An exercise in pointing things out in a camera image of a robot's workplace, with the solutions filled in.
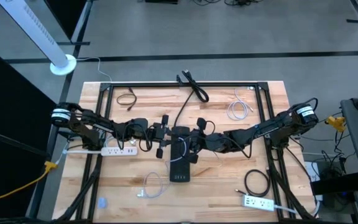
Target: concrete floor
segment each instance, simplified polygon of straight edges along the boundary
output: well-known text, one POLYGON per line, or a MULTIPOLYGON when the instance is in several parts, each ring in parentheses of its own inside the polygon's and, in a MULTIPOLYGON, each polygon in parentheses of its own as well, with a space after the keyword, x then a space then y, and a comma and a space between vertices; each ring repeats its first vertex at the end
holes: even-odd
MULTIPOLYGON (((27 1, 56 41, 67 41, 42 0, 27 1)), ((223 1, 197 6, 189 0, 179 5, 150 4, 135 0, 95 1, 91 9, 80 57, 169 54, 228 54, 262 52, 319 52, 358 50, 358 19, 349 1, 264 0, 248 7, 229 7, 223 1)), ((73 47, 63 46, 66 54, 73 47)), ((45 57, 0 7, 0 56, 45 57)), ((65 77, 49 72, 49 64, 12 65, 52 100, 58 101, 65 77)), ((114 81, 167 81, 188 69, 195 80, 283 80, 290 103, 319 99, 317 114, 325 118, 339 111, 343 99, 358 97, 358 56, 313 58, 258 58, 222 60, 166 60, 103 62, 101 70, 114 81)), ((108 81, 97 72, 97 63, 79 63, 67 101, 77 102, 83 82, 108 81)), ((332 128, 320 124, 306 134, 318 139, 334 137, 332 128)), ((305 152, 322 149, 333 154, 333 142, 302 140, 305 152)), ((353 153, 350 138, 341 143, 353 153)), ((59 140, 53 159, 62 151, 59 140)), ((310 161, 319 156, 305 156, 310 161)), ((358 171, 357 158, 346 167, 358 171)), ((62 168, 48 176, 40 215, 49 220, 62 168)), ((324 220, 349 222, 349 215, 322 209, 324 220)))

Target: power strip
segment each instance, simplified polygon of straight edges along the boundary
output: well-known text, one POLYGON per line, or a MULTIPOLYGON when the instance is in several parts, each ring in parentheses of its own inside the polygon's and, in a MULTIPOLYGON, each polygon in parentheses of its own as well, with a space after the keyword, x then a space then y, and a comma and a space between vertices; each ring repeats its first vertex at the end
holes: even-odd
POLYGON ((274 201, 271 199, 254 197, 250 195, 242 196, 242 206, 257 208, 266 211, 274 211, 274 201))
POLYGON ((120 149, 118 147, 103 147, 101 150, 102 156, 136 156, 137 148, 136 147, 124 147, 120 149))

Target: wooden table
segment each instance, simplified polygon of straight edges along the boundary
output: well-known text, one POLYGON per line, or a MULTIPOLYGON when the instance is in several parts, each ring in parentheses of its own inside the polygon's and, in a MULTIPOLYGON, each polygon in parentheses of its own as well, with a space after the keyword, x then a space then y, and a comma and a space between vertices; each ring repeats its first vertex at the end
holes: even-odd
MULTIPOLYGON (((99 91, 98 82, 84 83, 80 98, 80 105, 95 110, 99 91)), ((268 82, 274 112, 277 114, 289 108, 287 93, 283 82, 268 82)), ((238 88, 239 96, 246 101, 254 112, 241 121, 234 121, 227 117, 226 110, 230 102, 236 99, 234 89, 229 87, 204 88, 209 95, 209 102, 202 103, 193 95, 183 110, 178 125, 196 128, 199 117, 211 120, 216 124, 216 132, 225 130, 246 129, 260 122, 255 91, 238 88)), ((147 118, 149 124, 161 122, 162 115, 169 115, 169 125, 173 122, 184 101, 191 92, 191 88, 133 88, 137 95, 137 103, 127 111, 127 106, 117 104, 116 97, 128 93, 127 88, 114 88, 113 103, 110 118, 115 122, 125 122, 132 118, 147 118)), ((267 105, 262 94, 266 118, 268 119, 267 105)), ((206 133, 212 131, 208 124, 206 133)), ((276 212, 265 212, 241 206, 241 195, 234 191, 245 191, 244 176, 248 170, 259 169, 265 172, 267 158, 262 138, 253 142, 252 157, 247 159, 240 152, 218 154, 220 160, 207 150, 199 153, 197 164, 191 165, 191 180, 189 183, 172 183, 167 191, 158 198, 139 198, 137 194, 143 186, 143 179, 149 172, 157 172, 168 183, 168 174, 164 160, 169 160, 169 147, 164 149, 162 159, 155 157, 157 144, 150 152, 139 150, 134 157, 105 157, 103 159, 101 177, 99 181, 98 198, 108 200, 107 208, 95 208, 94 222, 275 222, 276 212)), ((299 145, 290 141, 289 147, 303 162, 299 145)), ((58 192, 53 218, 64 213, 80 191, 86 155, 69 154, 66 158, 62 181, 58 192)), ((296 160, 289 152, 284 151, 290 188, 300 203, 308 210, 314 210, 314 200, 309 180, 296 160)), ((266 180, 253 173, 249 177, 249 187, 255 192, 266 188, 266 180)), ((148 193, 153 194, 159 189, 156 177, 150 177, 147 182, 148 193)), ((88 191, 84 217, 88 212, 90 192, 88 191)), ((285 196, 280 189, 282 203, 285 205, 285 196)), ((273 198, 270 192, 265 198, 273 198)))

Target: yellow cable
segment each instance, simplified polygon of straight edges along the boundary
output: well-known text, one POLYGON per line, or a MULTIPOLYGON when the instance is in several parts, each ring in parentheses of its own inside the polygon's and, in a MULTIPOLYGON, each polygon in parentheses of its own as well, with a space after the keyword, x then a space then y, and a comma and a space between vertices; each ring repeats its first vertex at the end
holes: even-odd
POLYGON ((51 169, 54 169, 54 168, 56 168, 56 167, 57 167, 56 164, 54 164, 54 163, 52 163, 52 162, 49 162, 49 161, 46 161, 46 162, 45 162, 45 172, 44 172, 44 174, 42 174, 39 178, 33 180, 32 182, 26 184, 25 186, 19 187, 18 189, 15 189, 15 190, 13 190, 13 191, 11 191, 11 192, 9 192, 9 193, 6 193, 6 194, 4 194, 4 195, 1 195, 1 196, 0 196, 0 199, 1 199, 1 198, 4 198, 4 197, 7 197, 7 196, 9 196, 9 195, 11 195, 11 194, 14 194, 14 193, 16 193, 16 192, 18 192, 18 191, 20 191, 20 190, 23 190, 23 189, 25 189, 26 187, 28 187, 28 186, 30 186, 30 185, 32 185, 32 184, 37 183, 40 179, 44 178, 44 177, 49 173, 49 171, 50 171, 51 169))

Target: white power strip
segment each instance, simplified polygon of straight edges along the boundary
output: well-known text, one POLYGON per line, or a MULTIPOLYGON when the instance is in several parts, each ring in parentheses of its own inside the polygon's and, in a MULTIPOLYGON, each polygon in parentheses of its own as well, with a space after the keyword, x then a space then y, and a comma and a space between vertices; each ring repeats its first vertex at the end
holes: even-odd
POLYGON ((266 211, 274 211, 274 201, 271 199, 254 197, 250 195, 242 196, 242 206, 257 208, 266 211))
POLYGON ((102 156, 136 156, 137 148, 136 147, 124 147, 120 149, 118 147, 103 147, 101 150, 102 156))

